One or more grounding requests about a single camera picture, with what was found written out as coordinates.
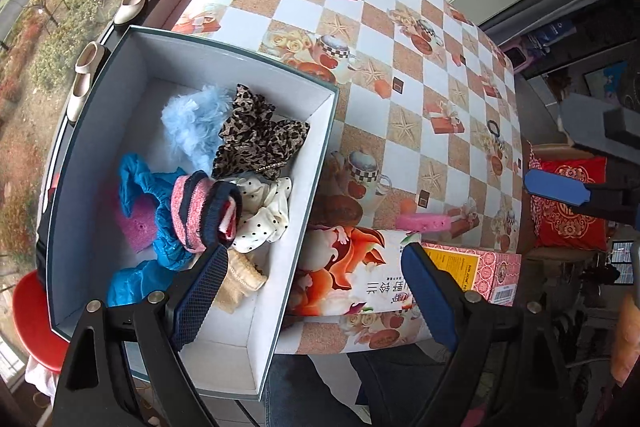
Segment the person's hand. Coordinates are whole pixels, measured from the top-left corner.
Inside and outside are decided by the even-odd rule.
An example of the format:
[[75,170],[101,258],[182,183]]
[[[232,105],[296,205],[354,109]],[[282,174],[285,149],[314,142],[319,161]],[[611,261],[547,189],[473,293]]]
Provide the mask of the person's hand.
[[631,294],[620,306],[611,357],[611,374],[616,384],[623,386],[639,358],[640,310]]

